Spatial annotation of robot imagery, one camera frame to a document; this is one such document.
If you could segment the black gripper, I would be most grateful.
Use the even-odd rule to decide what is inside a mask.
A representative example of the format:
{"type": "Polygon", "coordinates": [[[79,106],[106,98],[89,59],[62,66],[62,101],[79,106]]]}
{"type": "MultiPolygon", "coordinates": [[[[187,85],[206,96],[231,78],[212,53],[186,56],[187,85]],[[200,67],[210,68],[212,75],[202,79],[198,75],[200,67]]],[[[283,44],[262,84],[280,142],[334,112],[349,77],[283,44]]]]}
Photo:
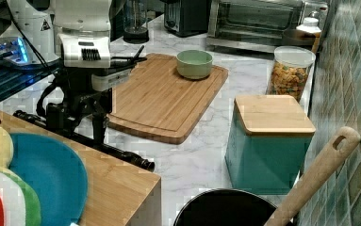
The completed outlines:
{"type": "Polygon", "coordinates": [[[64,68],[53,84],[63,91],[60,104],[49,103],[46,107],[48,127],[74,132],[79,123],[92,116],[93,139],[102,144],[107,129],[107,113],[112,108],[112,89],[96,91],[91,86],[91,76],[107,75],[105,69],[64,68]]]}

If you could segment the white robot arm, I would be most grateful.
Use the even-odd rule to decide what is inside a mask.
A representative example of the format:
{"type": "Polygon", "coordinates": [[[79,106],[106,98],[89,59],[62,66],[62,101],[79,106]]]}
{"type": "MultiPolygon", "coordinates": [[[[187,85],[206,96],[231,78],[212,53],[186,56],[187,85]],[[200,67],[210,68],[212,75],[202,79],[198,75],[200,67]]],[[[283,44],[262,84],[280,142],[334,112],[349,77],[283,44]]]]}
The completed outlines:
{"type": "Polygon", "coordinates": [[[109,50],[112,0],[6,1],[11,25],[0,36],[8,44],[5,60],[21,68],[57,68],[36,113],[16,114],[69,137],[91,116],[93,142],[103,143],[115,73],[109,50]]]}

